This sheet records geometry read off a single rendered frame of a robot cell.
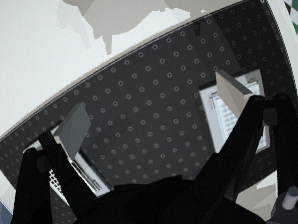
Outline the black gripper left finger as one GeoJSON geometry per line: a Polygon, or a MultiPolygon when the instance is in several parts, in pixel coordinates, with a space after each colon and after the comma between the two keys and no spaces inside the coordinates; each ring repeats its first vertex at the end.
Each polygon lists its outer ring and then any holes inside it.
{"type": "Polygon", "coordinates": [[[71,165],[90,125],[83,102],[77,103],[53,135],[38,137],[43,149],[24,152],[10,224],[53,224],[49,170],[79,224],[120,224],[71,165]]]}

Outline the white well plate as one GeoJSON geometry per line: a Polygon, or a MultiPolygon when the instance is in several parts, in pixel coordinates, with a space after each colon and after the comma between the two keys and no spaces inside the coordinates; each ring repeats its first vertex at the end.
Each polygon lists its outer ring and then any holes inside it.
{"type": "MultiPolygon", "coordinates": [[[[89,178],[89,176],[83,171],[83,169],[79,166],[79,164],[75,161],[71,163],[71,165],[75,168],[77,173],[80,175],[80,177],[83,178],[83,180],[86,182],[86,184],[91,188],[91,190],[95,193],[96,190],[98,190],[98,187],[93,183],[93,181],[89,178]]],[[[57,193],[66,201],[63,193],[61,192],[61,186],[59,185],[53,170],[50,170],[49,174],[50,179],[50,185],[57,191],[57,193]]],[[[66,201],[67,202],[67,201],[66,201]]]]}
{"type": "MultiPolygon", "coordinates": [[[[253,92],[254,95],[257,95],[257,94],[260,95],[259,85],[257,84],[257,82],[254,81],[254,82],[246,84],[244,86],[247,87],[250,91],[252,91],[252,92],[254,91],[253,92]]],[[[236,121],[238,119],[234,116],[234,114],[231,112],[231,110],[229,108],[227,108],[227,106],[225,104],[223,104],[224,102],[218,97],[218,95],[215,97],[212,97],[212,98],[214,101],[220,129],[221,129],[223,143],[225,143],[225,141],[227,140],[228,136],[230,135],[230,133],[231,133],[232,129],[234,128],[236,121]]],[[[266,146],[265,127],[264,127],[264,132],[263,132],[263,138],[261,136],[260,143],[259,143],[257,150],[264,146],[266,146]]]]}

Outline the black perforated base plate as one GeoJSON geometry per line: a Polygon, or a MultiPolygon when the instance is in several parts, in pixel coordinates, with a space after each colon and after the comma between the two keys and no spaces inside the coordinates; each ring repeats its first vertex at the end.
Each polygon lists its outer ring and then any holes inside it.
{"type": "Polygon", "coordinates": [[[83,102],[81,152],[111,187],[182,174],[194,180],[214,150],[199,89],[215,71],[260,69],[266,100],[298,94],[267,0],[242,0],[177,27],[112,61],[41,107],[2,139],[0,170],[16,190],[23,151],[83,102]]]}

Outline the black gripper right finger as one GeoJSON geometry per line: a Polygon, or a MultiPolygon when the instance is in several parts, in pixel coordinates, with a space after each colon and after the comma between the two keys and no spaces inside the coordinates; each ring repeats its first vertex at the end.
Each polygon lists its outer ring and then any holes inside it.
{"type": "Polygon", "coordinates": [[[236,202],[264,126],[273,128],[278,189],[271,219],[265,222],[298,224],[298,116],[289,95],[278,93],[274,100],[265,100],[225,71],[215,73],[218,96],[239,119],[220,152],[210,156],[188,189],[166,209],[161,224],[207,224],[223,197],[236,202]]]}

